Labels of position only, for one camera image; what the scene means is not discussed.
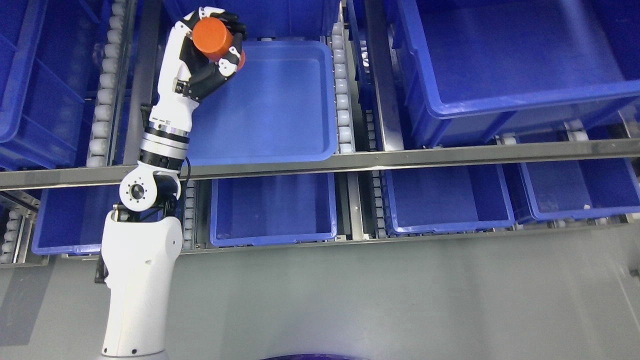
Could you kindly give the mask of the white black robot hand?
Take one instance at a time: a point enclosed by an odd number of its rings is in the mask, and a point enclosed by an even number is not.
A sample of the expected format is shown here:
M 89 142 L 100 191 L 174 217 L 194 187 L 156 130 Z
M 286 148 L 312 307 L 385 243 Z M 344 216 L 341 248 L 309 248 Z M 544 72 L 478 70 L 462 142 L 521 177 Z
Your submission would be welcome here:
M 231 47 L 217 64 L 195 47 L 195 25 L 217 18 L 233 32 Z M 247 27 L 237 14 L 219 7 L 199 7 L 179 18 L 170 28 L 157 81 L 158 100 L 142 105 L 144 131 L 157 137 L 186 138 L 192 130 L 192 114 L 201 102 L 230 81 L 245 61 L 243 41 Z

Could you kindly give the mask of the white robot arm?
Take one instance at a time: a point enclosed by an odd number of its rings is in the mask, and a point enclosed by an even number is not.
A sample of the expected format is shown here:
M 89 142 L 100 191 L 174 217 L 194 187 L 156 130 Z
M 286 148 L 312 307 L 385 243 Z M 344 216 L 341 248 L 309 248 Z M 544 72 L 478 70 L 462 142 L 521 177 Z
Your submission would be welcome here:
M 105 218 L 100 254 L 110 304 L 101 360 L 169 358 L 170 284 L 184 241 L 178 175 L 189 134 L 185 126 L 146 127 L 137 166 L 121 180 L 119 202 Z

